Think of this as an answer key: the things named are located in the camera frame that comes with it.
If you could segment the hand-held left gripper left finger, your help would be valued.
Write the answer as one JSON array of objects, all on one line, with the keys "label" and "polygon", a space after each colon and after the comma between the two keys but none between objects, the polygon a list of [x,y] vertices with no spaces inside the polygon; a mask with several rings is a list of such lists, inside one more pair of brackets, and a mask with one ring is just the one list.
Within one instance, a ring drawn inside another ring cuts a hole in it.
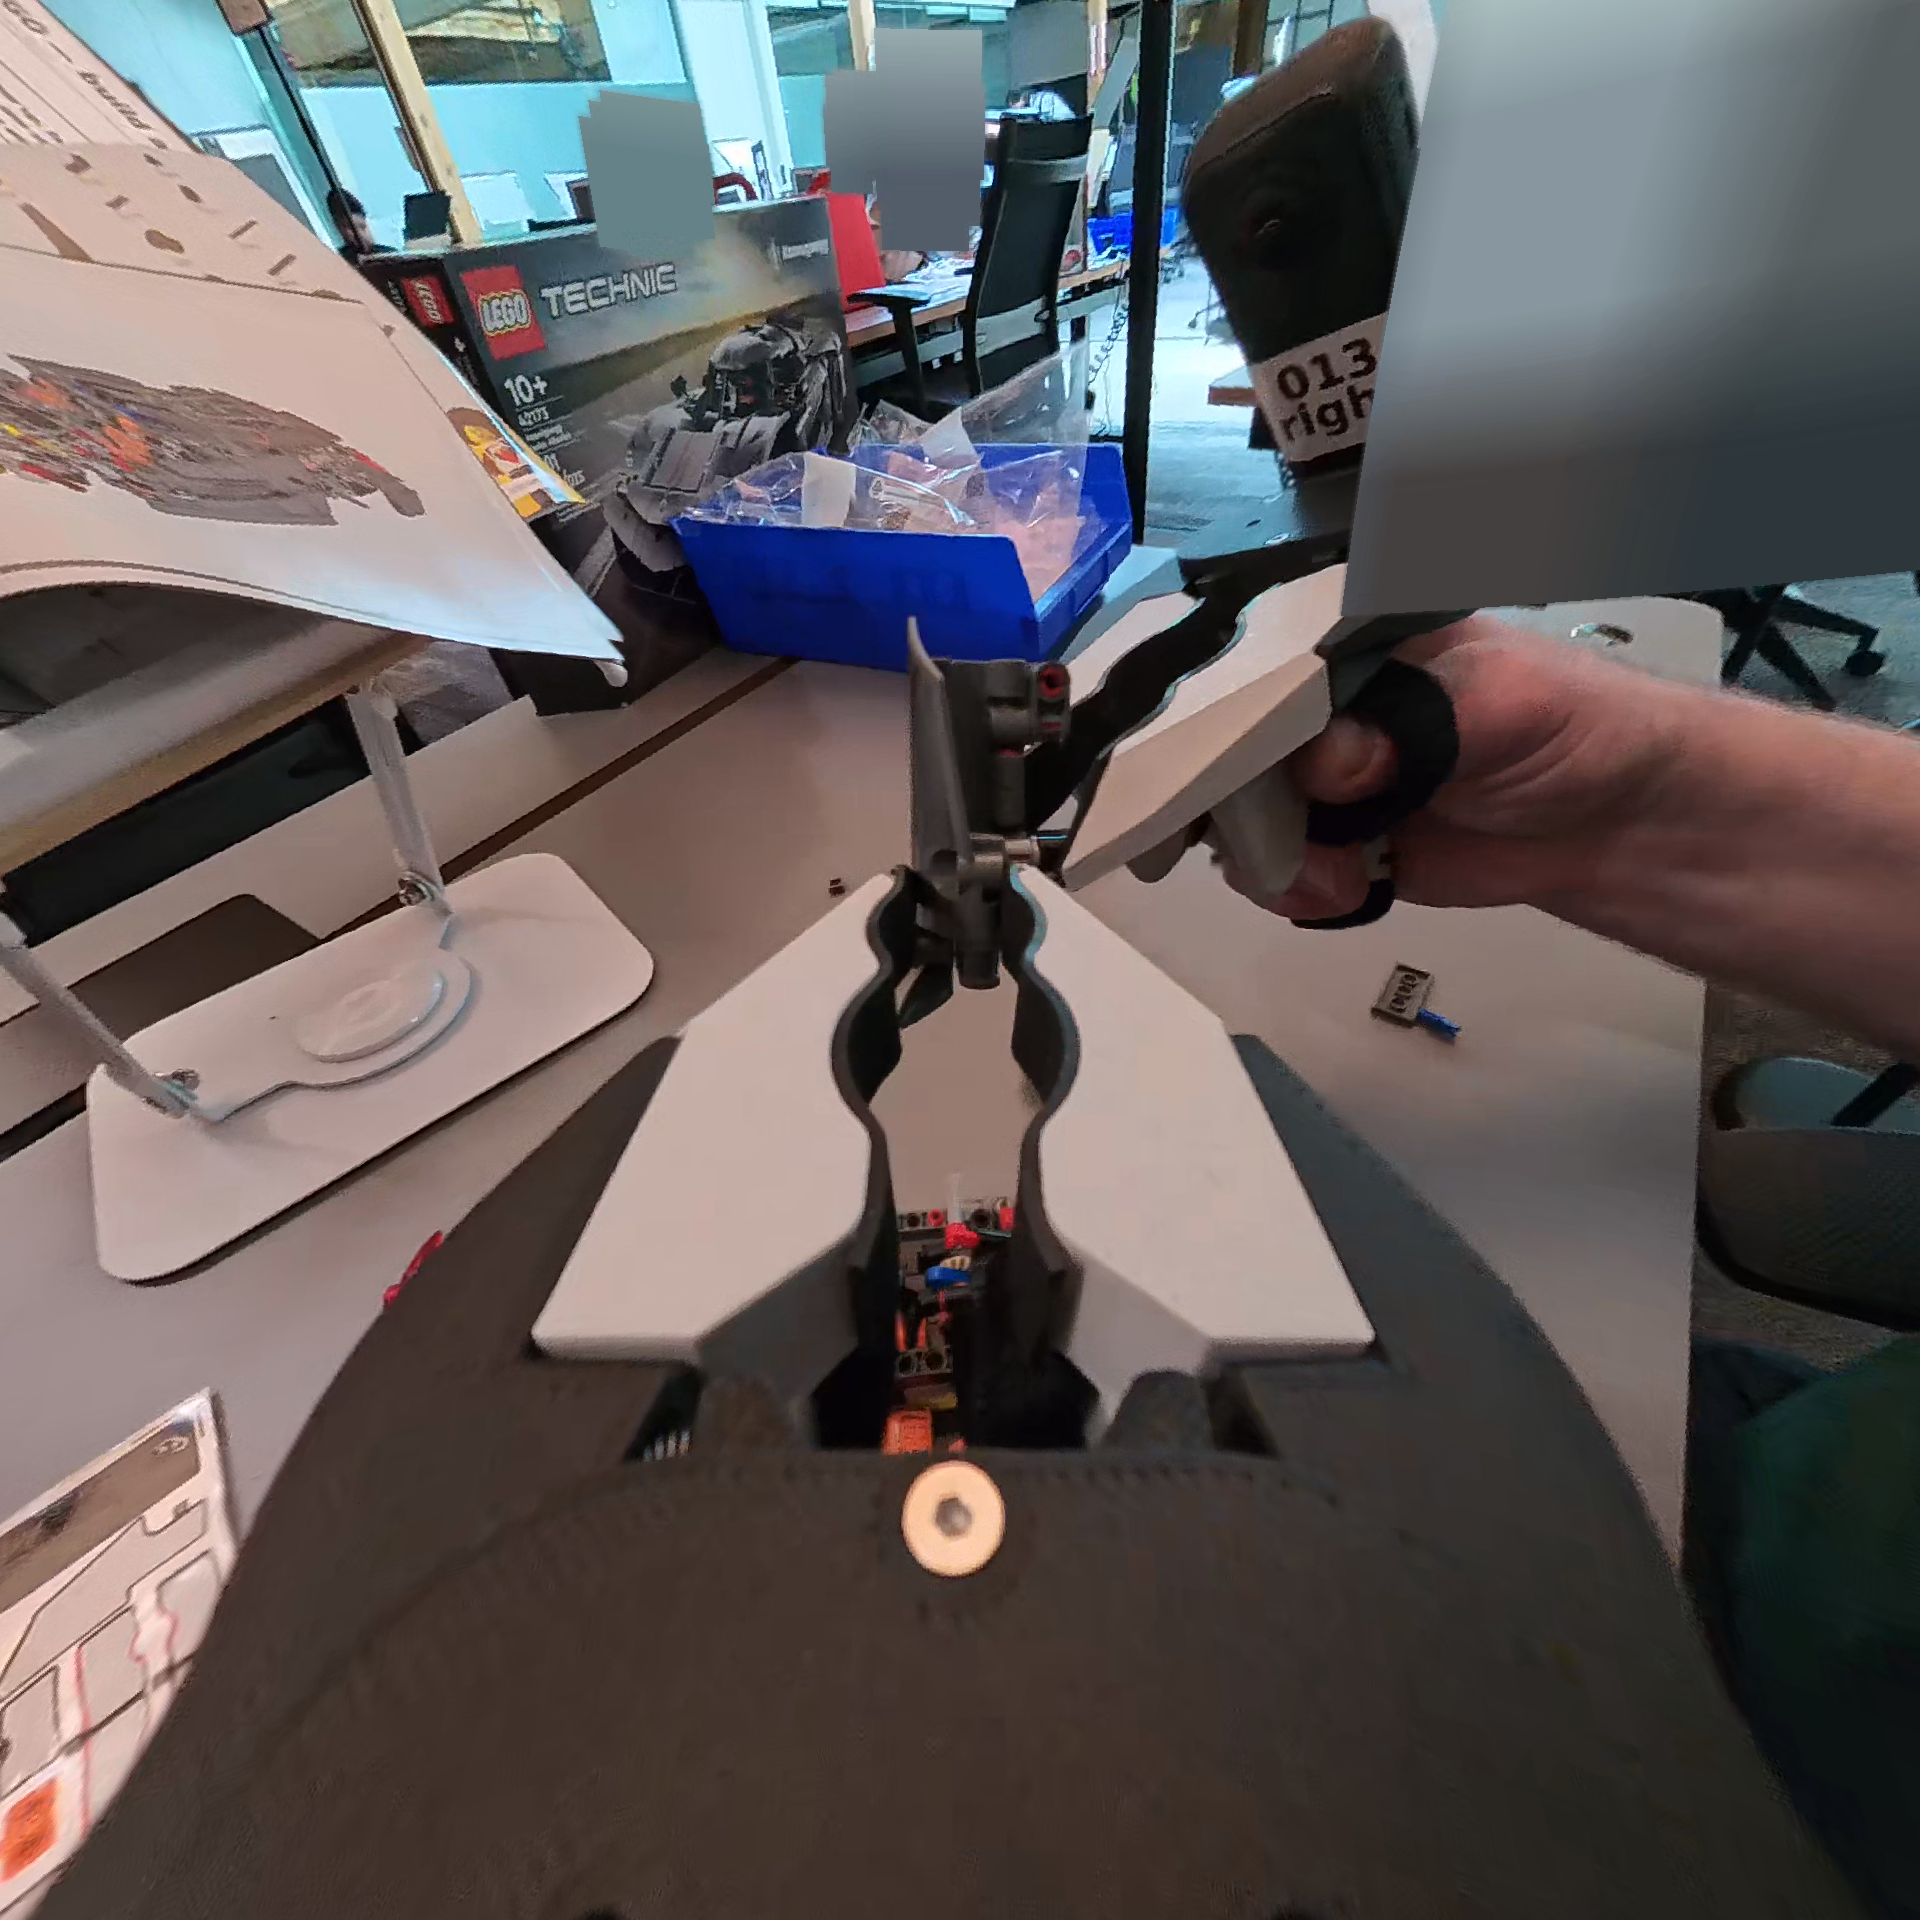
[{"label": "hand-held left gripper left finger", "polygon": [[854,888],[694,1016],[532,1325],[553,1360],[649,1360],[762,1384],[804,1412],[856,1345],[856,1232],[890,1208],[845,1023],[885,991]]}]

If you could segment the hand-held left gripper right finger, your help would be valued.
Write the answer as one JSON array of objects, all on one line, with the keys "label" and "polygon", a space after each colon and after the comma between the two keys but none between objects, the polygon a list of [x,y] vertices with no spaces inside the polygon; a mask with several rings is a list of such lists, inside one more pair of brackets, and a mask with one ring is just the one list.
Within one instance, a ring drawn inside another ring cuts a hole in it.
[{"label": "hand-held left gripper right finger", "polygon": [[1020,1209],[1065,1256],[1063,1356],[1102,1418],[1142,1376],[1364,1356],[1374,1324],[1228,1027],[1041,874],[1006,905],[1063,1036]]}]

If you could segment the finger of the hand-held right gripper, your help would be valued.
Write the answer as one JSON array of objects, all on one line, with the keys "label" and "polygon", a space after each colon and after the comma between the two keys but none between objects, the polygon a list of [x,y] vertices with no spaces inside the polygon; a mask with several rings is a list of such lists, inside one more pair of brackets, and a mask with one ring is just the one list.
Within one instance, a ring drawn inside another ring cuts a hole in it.
[{"label": "finger of the hand-held right gripper", "polygon": [[[1141,725],[1162,709],[1176,681],[1222,656],[1262,663],[1319,656],[1316,644],[1332,634],[1338,620],[1344,581],[1345,570],[1341,564],[1325,568],[1297,581],[1271,586],[1246,608],[1230,611],[1222,620],[1222,644],[1198,668],[1180,672],[1167,692],[1150,696],[1148,717]],[[1113,746],[1141,725],[1125,730]],[[1113,746],[1097,761],[1088,795],[1077,804],[1072,829]],[[1305,841],[1305,803],[1290,787],[1285,761],[1202,817],[1208,817],[1228,841]]]},{"label": "finger of the hand-held right gripper", "polygon": [[1328,720],[1328,663],[1319,656],[1222,656],[1180,679],[1162,709],[1103,759],[1063,858],[1063,889],[1079,892],[1162,847]]}]

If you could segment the large grey lego vehicle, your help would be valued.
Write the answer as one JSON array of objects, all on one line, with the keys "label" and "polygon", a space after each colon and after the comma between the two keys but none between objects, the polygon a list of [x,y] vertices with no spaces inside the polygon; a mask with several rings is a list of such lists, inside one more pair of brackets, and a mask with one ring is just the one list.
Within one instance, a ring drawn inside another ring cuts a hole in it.
[{"label": "large grey lego vehicle", "polygon": [[745,1376],[689,1362],[569,1362],[540,1353],[532,1324],[556,1288],[593,1194],[553,1191],[540,1208],[497,1187],[420,1265],[327,1393],[327,1418],[368,1421],[370,1450],[404,1457],[440,1490],[497,1474],[540,1492],[625,1460],[792,1451],[888,1457],[917,1472],[982,1450],[968,1395],[984,1380],[988,1280],[996,1235],[940,1216],[906,1232],[896,1320],[881,1347],[841,1359],[801,1407],[804,1424]]}]

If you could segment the long dark grey lego panel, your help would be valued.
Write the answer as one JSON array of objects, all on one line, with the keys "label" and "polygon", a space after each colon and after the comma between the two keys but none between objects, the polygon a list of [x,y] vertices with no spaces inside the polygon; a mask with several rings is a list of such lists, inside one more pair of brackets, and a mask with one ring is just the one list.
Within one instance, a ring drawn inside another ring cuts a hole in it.
[{"label": "long dark grey lego panel", "polygon": [[940,660],[909,617],[904,675],[918,920],[917,967],[896,1008],[903,1027],[943,1007],[952,987],[998,983],[1015,877],[1039,863],[1026,764],[1070,732],[1063,663]]}]

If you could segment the person's right forearm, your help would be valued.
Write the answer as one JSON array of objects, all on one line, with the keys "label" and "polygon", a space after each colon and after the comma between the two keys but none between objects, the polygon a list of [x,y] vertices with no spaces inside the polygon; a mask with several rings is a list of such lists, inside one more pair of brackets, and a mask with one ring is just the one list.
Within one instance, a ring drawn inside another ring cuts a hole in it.
[{"label": "person's right forearm", "polygon": [[1914,730],[1712,697],[1682,930],[1705,979],[1917,1045]]}]

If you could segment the dark printed lego box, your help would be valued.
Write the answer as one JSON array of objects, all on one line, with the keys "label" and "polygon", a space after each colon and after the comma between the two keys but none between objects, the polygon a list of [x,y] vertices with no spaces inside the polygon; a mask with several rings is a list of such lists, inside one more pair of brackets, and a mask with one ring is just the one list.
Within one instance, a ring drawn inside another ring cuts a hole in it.
[{"label": "dark printed lego box", "polygon": [[783,456],[845,451],[856,418],[823,199],[719,209],[660,259],[572,225],[360,273],[581,497],[532,530],[614,625],[629,681],[494,652],[542,715],[629,705],[713,648],[676,516]]}]

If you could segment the lego sticker sheet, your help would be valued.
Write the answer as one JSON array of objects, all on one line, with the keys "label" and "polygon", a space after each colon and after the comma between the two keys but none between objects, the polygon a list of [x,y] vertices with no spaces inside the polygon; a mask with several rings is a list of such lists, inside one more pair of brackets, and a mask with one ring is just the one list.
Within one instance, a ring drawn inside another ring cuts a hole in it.
[{"label": "lego sticker sheet", "polygon": [[1,1916],[33,1916],[197,1661],[236,1560],[226,1436],[200,1391],[1,1535]]}]

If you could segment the lego instruction booklet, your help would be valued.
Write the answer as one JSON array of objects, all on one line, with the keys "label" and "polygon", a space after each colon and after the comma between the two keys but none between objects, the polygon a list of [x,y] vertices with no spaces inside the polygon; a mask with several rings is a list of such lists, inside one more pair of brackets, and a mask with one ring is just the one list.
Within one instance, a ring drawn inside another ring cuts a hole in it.
[{"label": "lego instruction booklet", "polygon": [[609,663],[573,495],[447,359],[44,4],[5,3],[1,592],[213,592]]}]

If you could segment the person's right hand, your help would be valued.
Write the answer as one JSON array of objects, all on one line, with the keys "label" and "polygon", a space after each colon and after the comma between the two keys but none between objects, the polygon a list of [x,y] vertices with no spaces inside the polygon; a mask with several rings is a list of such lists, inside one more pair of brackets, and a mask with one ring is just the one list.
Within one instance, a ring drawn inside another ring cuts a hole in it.
[{"label": "person's right hand", "polygon": [[1388,839],[1399,898],[1528,905],[1644,944],[1656,841],[1696,812],[1726,700],[1489,616],[1408,641],[1397,658],[1456,717],[1450,779]]}]

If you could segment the black pole with ribbed disc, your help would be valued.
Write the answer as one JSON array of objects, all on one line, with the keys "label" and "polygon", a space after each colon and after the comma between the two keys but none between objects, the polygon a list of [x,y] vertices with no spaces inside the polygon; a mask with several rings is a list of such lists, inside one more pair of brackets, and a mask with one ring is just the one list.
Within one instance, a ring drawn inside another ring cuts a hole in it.
[{"label": "black pole with ribbed disc", "polygon": [[1141,3],[1135,69],[1134,228],[1126,284],[1120,458],[1134,511],[1134,541],[1144,540],[1150,408],[1160,305],[1160,228],[1165,207],[1173,3]]}]

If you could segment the black mesh office chair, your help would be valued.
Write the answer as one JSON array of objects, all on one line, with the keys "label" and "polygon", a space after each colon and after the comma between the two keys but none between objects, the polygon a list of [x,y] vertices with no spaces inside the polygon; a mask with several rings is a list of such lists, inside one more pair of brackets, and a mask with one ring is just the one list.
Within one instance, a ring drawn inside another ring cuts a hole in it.
[{"label": "black mesh office chair", "polygon": [[881,394],[888,403],[935,423],[1056,355],[1057,285],[1090,132],[1088,117],[998,120],[957,336],[940,341],[957,348],[956,364],[936,369],[932,346],[911,336],[903,344],[903,376]]}]

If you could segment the white book stand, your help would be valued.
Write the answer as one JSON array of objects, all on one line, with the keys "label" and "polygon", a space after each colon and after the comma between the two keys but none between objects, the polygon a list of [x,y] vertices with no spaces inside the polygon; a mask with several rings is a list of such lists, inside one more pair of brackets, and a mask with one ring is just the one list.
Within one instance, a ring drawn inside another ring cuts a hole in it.
[{"label": "white book stand", "polygon": [[553,856],[445,882],[382,675],[417,648],[286,617],[174,648],[5,732],[5,869],[344,697],[398,909],[119,1039],[10,920],[5,971],[82,1047],[101,1268],[167,1280],[618,1018],[655,963]]}]

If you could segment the blue plastic bin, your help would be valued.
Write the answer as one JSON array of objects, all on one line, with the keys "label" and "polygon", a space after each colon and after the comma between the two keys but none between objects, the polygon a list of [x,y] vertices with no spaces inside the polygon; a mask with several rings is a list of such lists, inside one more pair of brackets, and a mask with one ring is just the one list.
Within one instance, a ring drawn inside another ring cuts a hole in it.
[{"label": "blue plastic bin", "polygon": [[749,516],[737,490],[673,523],[719,641],[746,656],[904,668],[918,625],[941,658],[1041,660],[1088,617],[1134,546],[1120,451],[984,445],[966,474],[994,516],[881,530]]}]

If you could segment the pile of clear plastic bags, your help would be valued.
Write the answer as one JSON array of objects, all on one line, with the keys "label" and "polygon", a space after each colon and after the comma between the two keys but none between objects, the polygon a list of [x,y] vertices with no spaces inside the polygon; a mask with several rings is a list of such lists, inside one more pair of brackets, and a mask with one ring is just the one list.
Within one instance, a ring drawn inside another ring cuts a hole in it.
[{"label": "pile of clear plastic bags", "polygon": [[845,451],[777,456],[676,530],[1007,537],[1041,595],[1097,537],[1090,467],[1088,348],[1072,344],[936,423],[877,400]]}]

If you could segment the dark mesh chair seat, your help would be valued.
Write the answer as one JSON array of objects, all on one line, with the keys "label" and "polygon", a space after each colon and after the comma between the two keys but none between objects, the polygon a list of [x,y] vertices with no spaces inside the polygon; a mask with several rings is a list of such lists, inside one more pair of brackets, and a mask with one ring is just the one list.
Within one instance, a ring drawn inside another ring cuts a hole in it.
[{"label": "dark mesh chair seat", "polygon": [[1712,1092],[1696,1240],[1730,1280],[1917,1331],[1917,1071],[1741,1063]]}]

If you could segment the person's green shirt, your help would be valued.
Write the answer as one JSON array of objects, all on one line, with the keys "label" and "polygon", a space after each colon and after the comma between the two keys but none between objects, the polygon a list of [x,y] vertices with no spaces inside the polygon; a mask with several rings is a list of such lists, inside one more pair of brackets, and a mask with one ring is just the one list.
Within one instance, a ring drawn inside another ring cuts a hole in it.
[{"label": "person's green shirt", "polygon": [[1692,1340],[1685,1583],[1721,1680],[1874,1916],[1917,1916],[1917,1343]]}]

